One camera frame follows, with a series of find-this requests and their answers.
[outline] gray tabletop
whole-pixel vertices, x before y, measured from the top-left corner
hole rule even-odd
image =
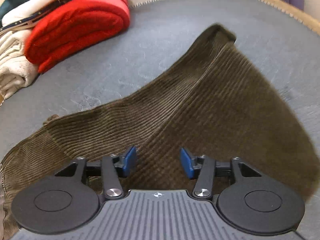
[[[1,158],[52,114],[83,111],[136,91],[215,22],[236,33],[238,49],[280,92],[320,152],[316,33],[257,0],[163,0],[132,9],[131,19],[127,32],[67,58],[3,104]],[[320,191],[306,209],[299,232],[319,240]]]

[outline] red fleece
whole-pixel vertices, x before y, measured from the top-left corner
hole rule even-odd
[[[26,41],[25,56],[44,73],[129,25],[127,0],[72,0],[39,21]]]

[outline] silver bolt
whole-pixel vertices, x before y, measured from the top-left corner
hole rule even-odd
[[[122,191],[119,190],[118,188],[111,188],[106,191],[106,194],[109,197],[118,197],[122,194]]]
[[[207,197],[207,196],[210,195],[210,191],[207,190],[206,188],[202,188],[201,190],[195,191],[195,194],[196,194],[198,197]]]

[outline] brown garment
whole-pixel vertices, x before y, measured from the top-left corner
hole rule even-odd
[[[319,160],[295,116],[234,46],[220,25],[206,29],[173,66],[132,95],[53,120],[2,161],[4,238],[16,230],[15,194],[85,156],[89,161],[138,146],[126,188],[190,190],[179,162],[184,146],[220,161],[240,156],[305,199],[319,178]]]

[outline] pile of clothes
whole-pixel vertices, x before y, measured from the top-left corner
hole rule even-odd
[[[69,55],[129,27],[127,0],[5,0],[0,95],[7,99]]]

